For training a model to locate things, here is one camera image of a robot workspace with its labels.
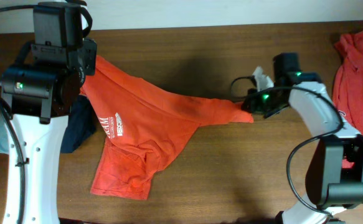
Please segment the orange FRAM t-shirt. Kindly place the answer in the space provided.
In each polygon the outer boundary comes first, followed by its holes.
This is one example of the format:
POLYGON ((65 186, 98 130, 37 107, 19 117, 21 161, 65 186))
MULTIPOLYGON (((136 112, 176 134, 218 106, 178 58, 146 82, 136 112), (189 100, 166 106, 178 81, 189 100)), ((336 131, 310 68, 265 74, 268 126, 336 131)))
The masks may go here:
POLYGON ((146 200, 155 173, 176 159, 198 128, 253 122, 240 103, 165 91, 101 56, 80 92, 106 134, 94 195, 146 200))

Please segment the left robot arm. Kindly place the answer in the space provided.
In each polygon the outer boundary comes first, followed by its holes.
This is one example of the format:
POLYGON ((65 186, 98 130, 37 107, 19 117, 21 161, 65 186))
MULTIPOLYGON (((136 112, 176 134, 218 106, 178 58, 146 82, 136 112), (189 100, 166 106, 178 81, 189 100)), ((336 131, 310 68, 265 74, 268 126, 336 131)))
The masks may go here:
POLYGON ((72 103, 95 74, 97 43, 84 1, 33 6, 34 39, 0 79, 0 113, 8 133, 4 223, 62 223, 57 180, 72 103))

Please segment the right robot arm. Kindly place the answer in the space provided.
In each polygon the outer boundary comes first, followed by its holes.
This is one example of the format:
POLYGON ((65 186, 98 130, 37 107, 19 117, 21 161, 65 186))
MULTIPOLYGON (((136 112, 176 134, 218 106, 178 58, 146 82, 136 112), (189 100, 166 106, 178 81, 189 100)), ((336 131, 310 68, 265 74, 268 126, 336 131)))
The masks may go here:
POLYGON ((273 58, 274 78, 261 67, 248 77, 242 110, 269 118, 293 108, 304 121, 311 138, 289 154, 286 176, 297 202, 280 211, 273 223, 340 223, 335 215, 363 204, 363 135, 338 112, 326 86, 315 72, 300 69, 296 53, 273 58), (306 177, 306 193, 300 196, 291 178, 291 161, 303 146, 317 142, 306 177))

